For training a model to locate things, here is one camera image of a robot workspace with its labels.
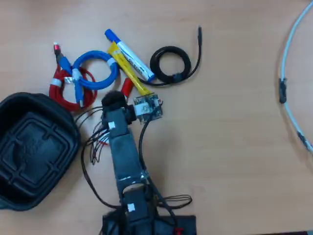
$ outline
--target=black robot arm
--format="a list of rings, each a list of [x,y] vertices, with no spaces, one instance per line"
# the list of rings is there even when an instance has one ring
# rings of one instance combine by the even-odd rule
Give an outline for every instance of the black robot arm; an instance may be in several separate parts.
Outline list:
[[[160,193],[153,184],[143,159],[139,157],[128,125],[136,120],[133,105],[124,95],[111,92],[102,100],[102,125],[109,129],[109,141],[121,208],[103,216],[103,235],[195,235],[195,216],[159,216]],[[161,103],[152,114],[161,109]]]

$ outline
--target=blue cable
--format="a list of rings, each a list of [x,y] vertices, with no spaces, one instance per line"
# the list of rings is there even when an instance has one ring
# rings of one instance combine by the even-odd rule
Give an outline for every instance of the blue cable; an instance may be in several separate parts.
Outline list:
[[[291,44],[291,41],[292,41],[292,38],[294,36],[294,33],[298,27],[298,25],[300,24],[300,22],[302,21],[302,19],[305,17],[305,15],[307,14],[307,12],[312,8],[313,6],[313,1],[311,1],[311,3],[303,10],[302,14],[299,16],[299,18],[296,20],[296,22],[294,23],[291,31],[290,31],[290,34],[289,34],[289,37],[288,37],[288,40],[286,42],[286,47],[285,47],[285,50],[284,50],[284,55],[283,55],[283,58],[282,58],[282,65],[281,65],[281,71],[280,71],[280,80],[281,82],[284,81],[285,79],[285,67],[286,67],[286,60],[287,60],[287,56],[288,56],[288,51],[289,51],[289,48],[290,48],[290,44]],[[296,129],[298,135],[300,134],[301,137],[302,137],[302,142],[305,144],[307,150],[309,150],[311,153],[313,153],[313,147],[311,145],[311,143],[307,140],[307,138],[303,135],[303,132],[302,130],[300,129],[297,121],[295,120],[294,116],[292,115],[292,112],[289,108],[289,105],[287,102],[284,103],[284,107],[286,109],[286,112],[294,126],[294,128]]]
[[[87,60],[90,59],[101,59],[104,61],[109,61],[111,74],[108,78],[101,82],[89,82],[83,79],[83,76],[79,72],[79,67],[82,63],[84,63]],[[75,85],[75,97],[76,102],[80,103],[81,107],[83,107],[83,87],[89,89],[89,90],[101,90],[109,85],[111,85],[115,79],[118,77],[119,74],[119,68],[117,62],[105,52],[98,51],[98,50],[92,50],[89,52],[86,52],[85,54],[81,55],[73,64],[73,67],[70,68],[70,63],[66,57],[63,57],[62,60],[59,61],[59,65],[65,69],[74,79],[74,85]]]

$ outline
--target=desk surface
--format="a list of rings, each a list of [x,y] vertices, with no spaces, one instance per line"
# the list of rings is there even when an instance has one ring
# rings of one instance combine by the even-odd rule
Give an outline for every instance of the desk surface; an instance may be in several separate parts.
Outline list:
[[[183,48],[195,64],[197,26],[203,29],[200,70],[189,81],[152,89],[164,100],[164,117],[144,141],[149,172],[164,195],[189,193],[201,235],[242,235],[313,228],[313,163],[277,103],[279,58],[291,24],[309,1],[74,1],[2,0],[0,96],[48,93],[55,70],[52,44],[74,61],[106,50],[112,28],[146,63],[155,50]],[[287,63],[288,99],[313,140],[313,12],[300,25]],[[182,62],[164,58],[168,73]],[[97,80],[103,62],[88,64]],[[71,99],[72,87],[66,94]],[[108,90],[101,91],[97,103]],[[133,91],[132,97],[138,95]],[[89,133],[99,119],[83,127]],[[141,126],[132,125],[136,140]],[[88,166],[102,197],[117,203],[108,149]],[[0,212],[4,235],[95,235],[108,209],[88,187],[77,157],[36,208]]]

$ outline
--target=black plastic container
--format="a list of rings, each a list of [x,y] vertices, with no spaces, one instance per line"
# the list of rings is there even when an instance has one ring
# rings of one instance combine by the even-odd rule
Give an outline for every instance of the black plastic container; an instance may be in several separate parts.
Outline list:
[[[72,115],[44,94],[0,103],[0,209],[25,211],[55,187],[74,159],[80,134]]]

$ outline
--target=coiled red cable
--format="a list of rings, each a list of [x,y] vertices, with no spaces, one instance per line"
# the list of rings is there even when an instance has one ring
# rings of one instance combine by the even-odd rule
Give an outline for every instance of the coiled red cable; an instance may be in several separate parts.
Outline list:
[[[86,74],[88,74],[93,82],[95,82],[92,74],[86,69],[80,67],[79,68],[83,78],[87,80]],[[58,65],[55,70],[53,78],[60,80],[60,84],[51,84],[49,88],[49,97],[54,101],[58,102],[64,108],[66,108],[70,112],[76,112],[81,109],[80,105],[77,103],[68,102],[63,98],[63,89],[64,89],[64,77],[70,76],[68,72],[65,70],[61,70],[61,67]],[[84,108],[93,104],[97,97],[97,91],[91,91],[88,89],[84,89]]]

